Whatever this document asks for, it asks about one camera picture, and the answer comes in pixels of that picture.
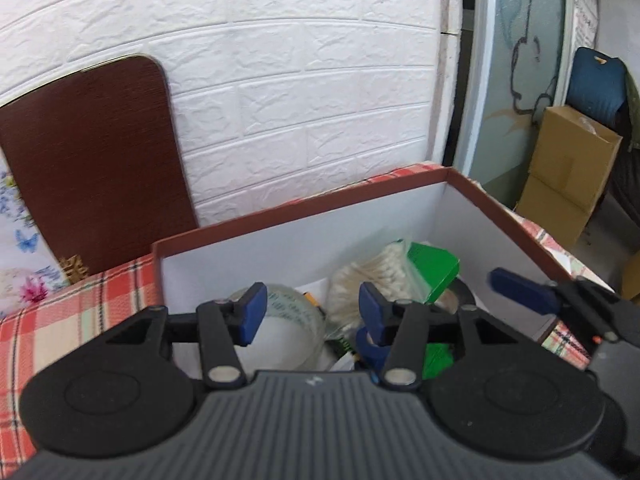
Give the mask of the maroon box lid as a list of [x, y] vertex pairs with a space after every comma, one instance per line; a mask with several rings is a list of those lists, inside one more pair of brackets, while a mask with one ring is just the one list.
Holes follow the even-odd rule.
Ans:
[[1, 109], [1, 149], [55, 259], [97, 274], [196, 228], [165, 73], [143, 55], [80, 70]]

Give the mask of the floral white headboard panel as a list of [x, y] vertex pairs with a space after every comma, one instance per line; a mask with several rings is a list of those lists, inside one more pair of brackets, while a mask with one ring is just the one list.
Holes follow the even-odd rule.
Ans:
[[39, 304], [70, 283], [28, 211], [1, 156], [0, 314]]

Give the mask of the bag of cotton swabs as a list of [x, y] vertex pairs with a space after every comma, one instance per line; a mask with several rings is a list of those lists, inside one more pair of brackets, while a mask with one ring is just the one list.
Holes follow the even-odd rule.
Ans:
[[364, 282], [372, 283], [390, 301], [424, 301], [431, 289], [409, 260], [409, 248], [408, 240], [398, 240], [367, 261], [352, 262], [336, 270], [326, 293], [329, 321], [341, 330], [351, 330], [361, 323], [358, 296]]

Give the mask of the glass door with cartoon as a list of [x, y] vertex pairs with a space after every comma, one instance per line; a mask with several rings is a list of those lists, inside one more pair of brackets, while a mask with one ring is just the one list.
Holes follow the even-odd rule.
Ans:
[[462, 0], [446, 164], [513, 207], [544, 110], [563, 103], [573, 55], [597, 28], [598, 0]]

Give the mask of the maroon open storage box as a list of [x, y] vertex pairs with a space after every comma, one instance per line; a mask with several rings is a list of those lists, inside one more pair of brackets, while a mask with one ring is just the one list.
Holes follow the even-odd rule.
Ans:
[[401, 239], [451, 252], [478, 304], [522, 334], [541, 341], [553, 330], [552, 316], [498, 296], [487, 277], [506, 268], [539, 283], [565, 281], [567, 256], [549, 252], [540, 229], [457, 171], [426, 165], [160, 240], [157, 295], [175, 314], [256, 282], [323, 299], [337, 269]]

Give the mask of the green small packet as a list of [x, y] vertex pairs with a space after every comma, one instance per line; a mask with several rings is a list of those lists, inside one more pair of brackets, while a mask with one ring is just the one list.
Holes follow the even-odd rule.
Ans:
[[446, 249], [411, 242], [408, 272], [416, 300], [435, 302], [458, 276], [460, 260]]

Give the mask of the stacked brown cardboard boxes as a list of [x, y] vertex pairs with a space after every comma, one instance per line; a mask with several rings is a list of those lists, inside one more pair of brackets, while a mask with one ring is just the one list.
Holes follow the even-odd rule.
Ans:
[[621, 140], [574, 108], [547, 108], [515, 211], [573, 248], [608, 183]]

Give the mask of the red plaid bed sheet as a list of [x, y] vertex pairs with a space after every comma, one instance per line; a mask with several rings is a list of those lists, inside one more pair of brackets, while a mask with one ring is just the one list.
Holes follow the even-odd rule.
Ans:
[[[334, 188], [309, 197], [338, 189]], [[569, 278], [576, 278], [576, 276], [590, 278], [591, 271], [588, 266], [564, 250], [540, 226], [514, 214], [509, 209], [506, 210], [514, 217], [540, 229], [544, 237], [544, 247], [549, 252], [559, 252], [567, 256]], [[155, 285], [153, 247], [141, 258], [85, 278], [41, 301], [40, 304], [16, 311], [2, 320], [1, 474], [3, 478], [10, 478], [35, 452], [34, 445], [29, 440], [18, 414], [18, 399], [29, 379], [47, 365], [126, 320], [143, 307], [160, 302]]]

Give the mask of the clear packing tape roll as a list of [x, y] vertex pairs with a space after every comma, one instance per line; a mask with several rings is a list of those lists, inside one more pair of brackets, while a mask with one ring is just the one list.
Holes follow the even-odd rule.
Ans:
[[244, 372], [306, 372], [316, 367], [324, 341], [322, 311], [291, 287], [268, 284], [265, 317], [247, 347], [236, 346]]

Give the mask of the black round tin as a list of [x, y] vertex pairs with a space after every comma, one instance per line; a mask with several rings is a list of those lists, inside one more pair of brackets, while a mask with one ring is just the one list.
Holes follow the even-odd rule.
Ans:
[[435, 306], [440, 310], [455, 314], [461, 307], [476, 307], [477, 303], [469, 286], [460, 278], [455, 278], [435, 300]]

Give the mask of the blue chair back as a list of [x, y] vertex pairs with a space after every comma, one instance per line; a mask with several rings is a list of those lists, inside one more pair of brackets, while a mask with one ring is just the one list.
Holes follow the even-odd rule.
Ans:
[[565, 104], [617, 133], [628, 127], [626, 66], [586, 47], [576, 50]]

